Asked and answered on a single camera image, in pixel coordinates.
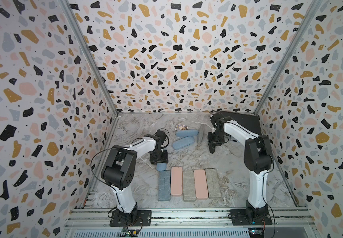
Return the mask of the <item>blue case brown lining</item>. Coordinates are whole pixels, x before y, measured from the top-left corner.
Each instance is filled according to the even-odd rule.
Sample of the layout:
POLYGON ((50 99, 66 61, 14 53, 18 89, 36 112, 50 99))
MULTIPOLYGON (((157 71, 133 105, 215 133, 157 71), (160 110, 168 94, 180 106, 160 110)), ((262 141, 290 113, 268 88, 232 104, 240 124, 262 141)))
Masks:
POLYGON ((177 132, 175 133, 175 135, 176 135, 177 137, 179 137, 179 138, 185 138, 185 137, 189 137, 189 136, 192 136, 192 137, 197 136, 198 133, 199 133, 198 130, 196 130, 196 129, 190 129, 190 130, 177 131, 177 132))

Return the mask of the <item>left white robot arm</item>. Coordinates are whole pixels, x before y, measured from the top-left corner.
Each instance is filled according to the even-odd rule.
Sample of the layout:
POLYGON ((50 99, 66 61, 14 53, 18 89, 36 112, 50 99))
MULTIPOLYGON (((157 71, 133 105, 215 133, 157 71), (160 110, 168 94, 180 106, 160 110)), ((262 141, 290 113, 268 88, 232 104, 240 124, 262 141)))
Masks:
POLYGON ((155 134, 147 134, 130 145, 114 145, 101 169, 101 178, 113 191, 117 201, 119 218, 133 224, 137 220, 138 206, 131 182, 134 179, 137 158, 149 154, 152 165, 166 165, 168 162, 169 132, 159 129, 155 134))

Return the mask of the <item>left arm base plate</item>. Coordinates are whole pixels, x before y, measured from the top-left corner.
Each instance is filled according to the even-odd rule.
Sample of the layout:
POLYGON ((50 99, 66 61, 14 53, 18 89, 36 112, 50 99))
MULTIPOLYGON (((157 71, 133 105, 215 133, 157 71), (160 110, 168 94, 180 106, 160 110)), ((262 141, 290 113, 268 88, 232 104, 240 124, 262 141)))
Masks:
POLYGON ((152 220, 151 210, 133 210, 132 213, 123 213, 115 210, 112 213, 110 227, 149 227, 152 220))

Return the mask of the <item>pink glasses case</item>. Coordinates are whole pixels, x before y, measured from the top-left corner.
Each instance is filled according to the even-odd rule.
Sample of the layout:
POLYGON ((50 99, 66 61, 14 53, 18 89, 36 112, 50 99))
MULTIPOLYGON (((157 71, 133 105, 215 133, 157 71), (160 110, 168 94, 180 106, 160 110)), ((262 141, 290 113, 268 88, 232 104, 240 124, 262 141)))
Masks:
POLYGON ((205 170, 194 170, 195 192, 197 199, 208 199, 208 186, 205 170))
POLYGON ((182 196, 183 194, 183 168, 172 167, 170 194, 172 196, 182 196))

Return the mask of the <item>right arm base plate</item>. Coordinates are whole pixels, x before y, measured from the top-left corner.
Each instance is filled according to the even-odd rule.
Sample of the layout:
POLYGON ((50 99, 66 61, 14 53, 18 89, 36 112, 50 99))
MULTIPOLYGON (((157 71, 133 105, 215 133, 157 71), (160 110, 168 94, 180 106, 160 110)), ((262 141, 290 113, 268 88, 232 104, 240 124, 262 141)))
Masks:
POLYGON ((232 209, 227 216, 234 226, 272 225, 273 221, 267 209, 232 209))

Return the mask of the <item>case with purple glasses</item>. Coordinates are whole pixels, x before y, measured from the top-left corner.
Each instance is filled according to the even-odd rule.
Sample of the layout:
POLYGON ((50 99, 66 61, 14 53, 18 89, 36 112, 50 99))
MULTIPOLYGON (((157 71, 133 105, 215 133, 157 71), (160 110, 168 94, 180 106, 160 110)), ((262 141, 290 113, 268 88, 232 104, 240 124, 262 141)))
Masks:
POLYGON ((178 139, 177 141, 175 141, 172 144, 172 147, 174 148, 174 150, 180 150, 180 149, 188 147, 194 143, 195 143, 195 138, 192 136, 187 136, 187 137, 184 137, 184 138, 181 138, 181 139, 178 139))

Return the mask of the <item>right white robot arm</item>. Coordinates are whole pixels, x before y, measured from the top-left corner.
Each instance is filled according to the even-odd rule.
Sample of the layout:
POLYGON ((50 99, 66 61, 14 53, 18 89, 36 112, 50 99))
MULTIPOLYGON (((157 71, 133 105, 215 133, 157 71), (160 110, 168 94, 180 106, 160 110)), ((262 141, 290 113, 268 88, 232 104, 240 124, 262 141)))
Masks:
POLYGON ((214 112, 210 116, 212 131, 208 133, 208 147, 214 153, 230 137, 244 146, 244 164, 250 173, 250 191, 245 209, 232 209, 229 218, 236 225, 271 225, 272 218, 266 195, 267 177, 273 164, 271 145, 267 135, 261 134, 255 115, 214 112))

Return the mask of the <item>grey case with glasses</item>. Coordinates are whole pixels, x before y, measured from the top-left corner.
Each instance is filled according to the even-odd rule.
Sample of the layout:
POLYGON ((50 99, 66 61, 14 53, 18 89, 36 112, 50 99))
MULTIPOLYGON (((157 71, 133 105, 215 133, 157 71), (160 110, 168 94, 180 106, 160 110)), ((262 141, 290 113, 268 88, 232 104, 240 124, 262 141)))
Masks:
POLYGON ((205 125, 201 124, 198 130, 198 135, 197 135, 197 144, 201 144, 203 141, 203 137, 204 137, 204 133, 205 133, 205 125))

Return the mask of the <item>mint glasses case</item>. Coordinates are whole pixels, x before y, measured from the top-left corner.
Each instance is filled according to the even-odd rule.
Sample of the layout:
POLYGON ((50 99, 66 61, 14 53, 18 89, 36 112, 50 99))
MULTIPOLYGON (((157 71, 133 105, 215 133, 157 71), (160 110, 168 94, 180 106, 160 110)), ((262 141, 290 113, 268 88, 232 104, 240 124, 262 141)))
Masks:
POLYGON ((183 171, 183 200, 194 202, 196 200, 195 180, 193 171, 183 171))

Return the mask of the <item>grey case mint lining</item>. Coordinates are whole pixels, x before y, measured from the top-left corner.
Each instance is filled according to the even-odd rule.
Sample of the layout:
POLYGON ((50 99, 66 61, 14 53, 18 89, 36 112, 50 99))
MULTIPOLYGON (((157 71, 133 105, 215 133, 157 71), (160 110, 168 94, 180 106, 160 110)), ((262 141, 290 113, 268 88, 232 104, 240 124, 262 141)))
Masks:
POLYGON ((170 201, 171 171, 159 172, 159 193, 158 201, 170 201))

